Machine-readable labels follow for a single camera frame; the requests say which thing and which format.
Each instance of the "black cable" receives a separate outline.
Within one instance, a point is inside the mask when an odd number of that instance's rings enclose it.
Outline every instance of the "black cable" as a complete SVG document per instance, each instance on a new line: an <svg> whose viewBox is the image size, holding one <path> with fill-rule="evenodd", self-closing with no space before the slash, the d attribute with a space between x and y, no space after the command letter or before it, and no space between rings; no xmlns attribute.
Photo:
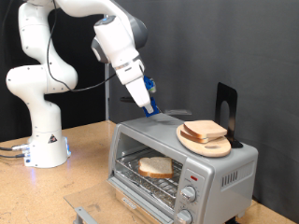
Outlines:
<svg viewBox="0 0 299 224"><path fill-rule="evenodd" d="M4 158L22 158L22 157L25 157L24 154L19 154L19 155L16 155L16 156L4 156L4 155L0 155L0 157L4 157Z"/></svg>
<svg viewBox="0 0 299 224"><path fill-rule="evenodd" d="M70 91L72 92L79 92L79 91L88 91L88 90L91 90L91 89L94 89L96 87L99 87L101 85L103 85L105 82L109 81L110 79L112 79L114 76L116 76L116 73L113 74L111 77L107 78L106 80L104 80L103 82L95 85L95 86L91 86L91 87L88 87L88 88L85 88L85 89L81 89L81 90L72 90L70 89L66 83L62 82L61 80L58 80L56 79L55 77L53 77L52 73L50 72L50 64L49 64L49 50L50 50L50 41L51 41L51 38L52 38L52 34L53 34L53 31L54 31L54 28L55 28L55 25L56 25L56 21L57 21L57 8L56 8L56 3L55 3L55 0L53 0L53 4L54 4L54 7L55 7L55 22L53 24L53 27L52 27L52 30L50 32L50 40L49 40L49 44L48 44L48 49L47 49L47 64L48 64L48 69L49 69L49 73L50 73L50 76L51 78L53 78L55 81L57 82L60 82L62 84L64 84Z"/></svg>
<svg viewBox="0 0 299 224"><path fill-rule="evenodd" d="M4 33L4 27L5 27L5 25L6 25L6 20L7 20L8 12L10 11L10 8L11 8L12 3L13 3L13 0L10 0L9 5L8 5L8 7L7 7L6 15L5 15L5 17L3 18L3 22L2 22L2 35L3 35L3 33Z"/></svg>
<svg viewBox="0 0 299 224"><path fill-rule="evenodd" d="M12 151L11 147L0 147L0 150L2 151Z"/></svg>

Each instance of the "bread slice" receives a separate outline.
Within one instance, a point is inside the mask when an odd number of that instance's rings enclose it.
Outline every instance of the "bread slice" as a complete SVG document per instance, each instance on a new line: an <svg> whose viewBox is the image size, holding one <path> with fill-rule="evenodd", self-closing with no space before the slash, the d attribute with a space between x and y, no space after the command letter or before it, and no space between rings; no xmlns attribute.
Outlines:
<svg viewBox="0 0 299 224"><path fill-rule="evenodd" d="M184 128L197 138L221 137L227 134L227 130L213 120L187 121Z"/></svg>
<svg viewBox="0 0 299 224"><path fill-rule="evenodd" d="M184 138L187 138L193 142L196 143L207 143L210 141L215 140L218 137L210 137L210 138L198 138L198 137L194 137L193 135L191 135L190 133L187 132L187 130L184 128L184 125L180 125L178 127L178 129L180 130L180 135L183 136Z"/></svg>
<svg viewBox="0 0 299 224"><path fill-rule="evenodd" d="M143 176L149 176L152 178L172 178L174 174L171 158L141 158L138 164L138 172Z"/></svg>

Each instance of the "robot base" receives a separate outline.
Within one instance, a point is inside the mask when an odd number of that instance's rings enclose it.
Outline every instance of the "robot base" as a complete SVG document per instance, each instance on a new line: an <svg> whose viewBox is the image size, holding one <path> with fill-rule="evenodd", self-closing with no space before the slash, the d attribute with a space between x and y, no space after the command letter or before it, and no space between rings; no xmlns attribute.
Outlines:
<svg viewBox="0 0 299 224"><path fill-rule="evenodd" d="M71 152L68 150L67 138L62 132L35 133L28 139L29 156L24 158L25 166L51 168L64 164Z"/></svg>

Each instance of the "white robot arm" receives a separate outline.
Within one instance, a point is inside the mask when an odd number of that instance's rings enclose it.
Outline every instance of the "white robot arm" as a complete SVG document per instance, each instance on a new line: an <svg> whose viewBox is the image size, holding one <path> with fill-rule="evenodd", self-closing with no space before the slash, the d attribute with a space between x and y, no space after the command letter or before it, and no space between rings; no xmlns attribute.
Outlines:
<svg viewBox="0 0 299 224"><path fill-rule="evenodd" d="M156 111L143 81L144 64L136 49L147 41L144 24L109 0L27 0L19 9L19 28L23 51L38 60L41 65L11 69L7 74L7 87L28 106L32 121L32 136L23 149L25 165L49 168L67 160L67 142L62 136L60 108L44 100L44 94L68 91L52 75L67 84L70 89L77 85L76 70L64 62L50 43L48 15L57 3L64 12L73 17L92 14L108 15L94 25L96 37L92 48L100 62L111 63L123 85L135 102L144 106L149 114Z"/></svg>

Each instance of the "wooden table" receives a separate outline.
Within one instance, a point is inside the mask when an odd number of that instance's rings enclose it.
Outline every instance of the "wooden table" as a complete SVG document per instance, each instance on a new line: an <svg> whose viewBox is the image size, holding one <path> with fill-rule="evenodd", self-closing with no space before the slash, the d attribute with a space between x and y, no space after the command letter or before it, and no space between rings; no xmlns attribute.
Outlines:
<svg viewBox="0 0 299 224"><path fill-rule="evenodd" d="M59 167L38 169L25 167L22 159L0 158L0 224L73 223L76 213L64 196L90 189L107 179L108 152L114 127L113 122L103 121L63 130L72 156ZM24 144L26 140L4 142L0 147ZM20 152L1 151L1 154ZM252 202L245 216L237 220L242 224L294 223L256 202ZM111 220L111 223L142 222L120 218Z"/></svg>

